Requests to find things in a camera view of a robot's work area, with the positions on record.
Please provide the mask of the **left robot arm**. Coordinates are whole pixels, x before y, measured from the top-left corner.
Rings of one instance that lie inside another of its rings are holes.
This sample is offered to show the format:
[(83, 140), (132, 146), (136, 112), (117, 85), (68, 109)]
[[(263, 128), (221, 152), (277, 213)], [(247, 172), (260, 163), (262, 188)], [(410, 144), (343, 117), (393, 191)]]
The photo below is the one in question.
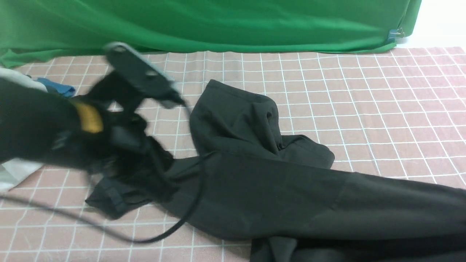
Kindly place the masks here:
[(135, 113), (111, 112), (87, 96), (64, 98), (1, 80), (1, 162), (24, 159), (111, 176), (157, 201), (179, 186), (164, 176), (158, 142)]

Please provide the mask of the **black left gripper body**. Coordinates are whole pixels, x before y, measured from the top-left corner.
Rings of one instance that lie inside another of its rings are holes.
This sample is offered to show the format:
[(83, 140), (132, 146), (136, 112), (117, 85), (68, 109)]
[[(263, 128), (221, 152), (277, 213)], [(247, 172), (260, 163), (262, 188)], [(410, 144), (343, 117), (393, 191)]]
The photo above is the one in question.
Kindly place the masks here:
[(138, 114), (128, 120), (106, 112), (103, 130), (83, 128), (61, 131), (51, 146), (51, 163), (89, 173), (102, 172), (156, 201), (169, 201), (179, 190), (165, 173), (174, 157), (145, 132), (147, 121)]

